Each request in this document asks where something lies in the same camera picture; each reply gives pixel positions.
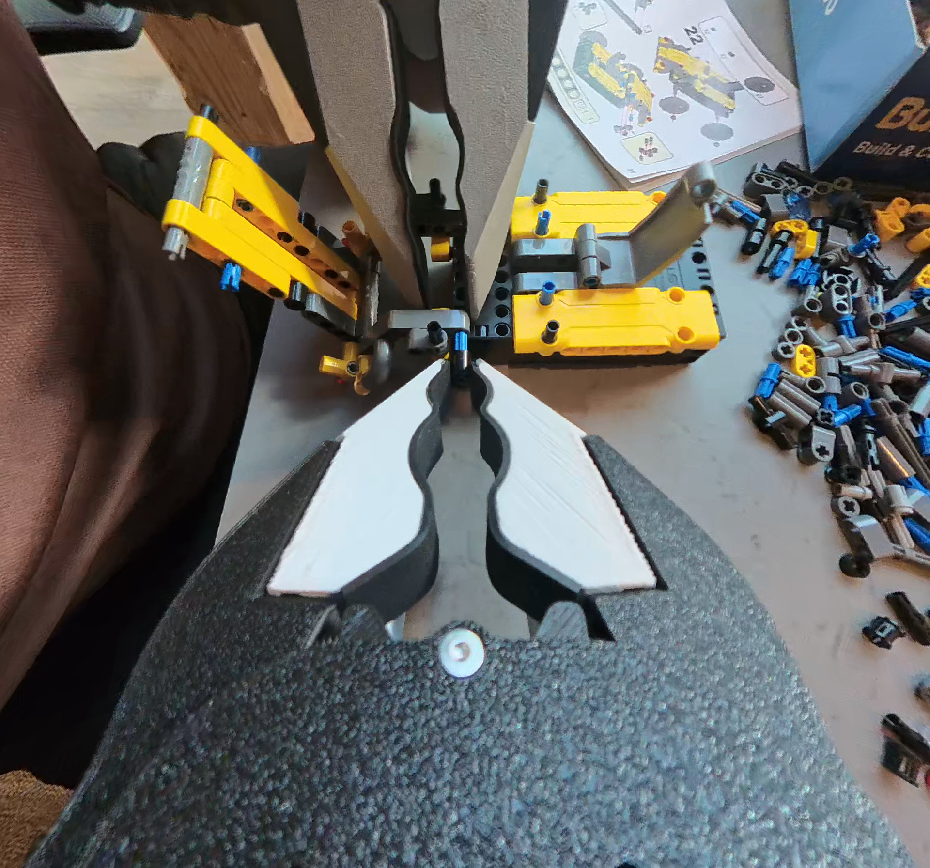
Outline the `yellow black brick vehicle model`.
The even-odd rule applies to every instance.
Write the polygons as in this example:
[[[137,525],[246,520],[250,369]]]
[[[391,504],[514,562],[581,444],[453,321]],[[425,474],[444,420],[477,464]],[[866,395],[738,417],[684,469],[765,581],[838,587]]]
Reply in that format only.
[[[481,357],[690,362],[724,335],[709,287],[676,269],[688,254],[703,263],[716,191],[703,162],[668,193],[552,192],[539,179],[532,196],[514,200],[492,289],[471,315],[453,255],[463,215],[433,179],[414,194],[414,221],[425,223],[433,263],[453,265],[451,305],[381,311],[382,264],[365,229],[347,222],[336,239],[203,107],[164,211],[164,252],[173,260],[196,253],[220,271],[223,291],[248,285],[337,336],[341,352],[322,356],[319,371],[360,396],[387,378],[399,343],[449,357],[461,329]]]

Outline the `pile of black red pins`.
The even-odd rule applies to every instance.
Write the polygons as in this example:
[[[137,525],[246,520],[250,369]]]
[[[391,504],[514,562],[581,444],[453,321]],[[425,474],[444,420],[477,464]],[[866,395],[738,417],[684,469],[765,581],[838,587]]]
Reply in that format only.
[[[908,639],[918,647],[929,648],[928,615],[916,606],[904,591],[885,595],[891,615],[876,615],[861,629],[864,641],[883,651]],[[910,725],[897,713],[887,713],[881,720],[883,746],[881,766],[891,775],[915,787],[929,787],[928,734]]]

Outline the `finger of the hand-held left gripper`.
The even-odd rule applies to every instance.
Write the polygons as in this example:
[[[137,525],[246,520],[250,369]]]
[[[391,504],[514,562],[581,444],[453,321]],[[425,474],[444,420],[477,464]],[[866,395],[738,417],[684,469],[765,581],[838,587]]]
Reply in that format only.
[[[322,113],[325,153],[397,289],[410,306],[429,292],[407,220],[409,180],[398,131],[409,112],[382,0],[295,0]]]
[[[469,310],[492,289],[534,122],[528,104],[529,0],[439,0],[451,116],[457,122],[459,206]]]

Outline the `pile of blue grey brick parts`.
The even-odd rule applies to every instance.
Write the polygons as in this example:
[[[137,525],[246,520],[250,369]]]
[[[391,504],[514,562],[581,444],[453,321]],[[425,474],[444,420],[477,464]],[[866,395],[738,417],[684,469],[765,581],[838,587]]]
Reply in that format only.
[[[747,408],[757,429],[823,469],[849,543],[840,571],[928,569],[928,192],[795,164],[755,164],[715,210],[746,229],[754,275],[794,299]]]

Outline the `grey desk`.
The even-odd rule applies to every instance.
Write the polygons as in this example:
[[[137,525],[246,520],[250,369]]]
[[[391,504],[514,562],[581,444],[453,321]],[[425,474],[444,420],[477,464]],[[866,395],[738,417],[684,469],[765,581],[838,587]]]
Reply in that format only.
[[[738,22],[786,78],[795,80],[787,0],[727,0]],[[546,92],[518,194],[538,178],[555,190],[620,186]],[[738,260],[736,228],[708,239],[726,339],[689,366],[623,369],[501,368],[515,383],[597,434],[711,536],[750,582],[796,659],[847,768],[894,825],[919,866],[928,866],[928,791],[879,764],[879,723],[897,713],[928,731],[913,683],[928,674],[928,648],[910,639],[891,650],[861,628],[891,615],[885,595],[905,592],[928,607],[928,575],[881,562],[862,580],[838,570],[846,541],[831,513],[822,469],[805,467],[757,431],[745,409],[791,298]],[[339,350],[295,312],[274,307],[216,540],[323,441],[348,428],[419,367],[398,367],[367,397],[319,374]],[[439,520],[433,590],[405,618],[407,637],[474,620],[500,636],[526,636],[527,620],[492,588],[484,567],[485,503],[492,473],[478,452],[469,395],[444,420],[445,453],[430,476]]]

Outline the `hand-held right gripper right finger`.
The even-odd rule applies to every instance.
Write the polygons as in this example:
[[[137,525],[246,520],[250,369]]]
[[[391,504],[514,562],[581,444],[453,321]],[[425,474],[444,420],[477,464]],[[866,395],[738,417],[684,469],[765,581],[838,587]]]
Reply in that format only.
[[[485,557],[498,593],[534,622],[557,603],[602,622],[595,597],[657,589],[587,433],[482,360],[472,366],[471,399],[494,476]]]

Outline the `blue cardboard kit box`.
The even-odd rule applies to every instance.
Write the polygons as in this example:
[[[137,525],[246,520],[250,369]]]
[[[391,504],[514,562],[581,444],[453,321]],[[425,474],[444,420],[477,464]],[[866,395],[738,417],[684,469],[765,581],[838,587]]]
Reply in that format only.
[[[929,0],[788,0],[811,170],[929,182]]]

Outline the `wooden board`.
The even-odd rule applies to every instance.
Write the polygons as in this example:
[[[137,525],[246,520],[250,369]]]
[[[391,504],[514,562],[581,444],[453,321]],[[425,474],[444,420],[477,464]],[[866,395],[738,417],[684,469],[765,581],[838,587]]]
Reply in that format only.
[[[234,141],[284,146],[315,139],[260,25],[151,13],[144,31],[187,106],[192,112],[215,107]]]

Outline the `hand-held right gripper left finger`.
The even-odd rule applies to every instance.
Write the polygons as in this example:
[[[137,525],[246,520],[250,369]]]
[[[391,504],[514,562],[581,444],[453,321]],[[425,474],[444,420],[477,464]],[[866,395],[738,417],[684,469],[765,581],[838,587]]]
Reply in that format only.
[[[367,608],[385,638],[437,577],[439,542],[429,477],[444,453],[447,361],[425,368],[336,442],[266,585],[338,611]]]

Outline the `open instruction booklet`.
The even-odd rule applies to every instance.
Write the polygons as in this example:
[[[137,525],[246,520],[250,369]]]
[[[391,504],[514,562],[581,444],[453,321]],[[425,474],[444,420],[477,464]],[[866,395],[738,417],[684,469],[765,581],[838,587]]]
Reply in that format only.
[[[664,182],[802,127],[795,83],[729,0],[568,0],[549,86],[627,185]]]

